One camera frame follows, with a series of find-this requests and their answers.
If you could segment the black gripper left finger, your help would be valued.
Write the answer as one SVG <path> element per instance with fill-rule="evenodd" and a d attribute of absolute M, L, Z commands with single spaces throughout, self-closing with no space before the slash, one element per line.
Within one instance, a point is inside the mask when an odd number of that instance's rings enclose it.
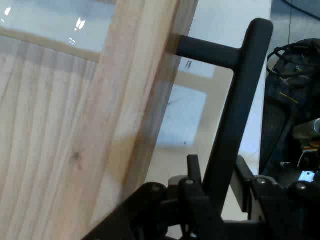
<path fill-rule="evenodd" d="M 169 227 L 180 226 L 182 239 L 225 239 L 224 222 L 203 190 L 199 160 L 187 157 L 187 176 L 168 186 L 143 184 L 108 217 L 84 236 L 85 240 L 167 240 Z"/>

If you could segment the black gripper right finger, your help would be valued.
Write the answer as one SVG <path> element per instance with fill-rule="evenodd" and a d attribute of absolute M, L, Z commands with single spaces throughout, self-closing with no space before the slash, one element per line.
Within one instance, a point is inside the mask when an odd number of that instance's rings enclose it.
<path fill-rule="evenodd" d="M 238 156 L 230 186 L 248 219 L 226 220 L 229 240 L 318 240 L 320 185 L 295 181 L 288 187 L 273 178 L 254 176 Z"/>

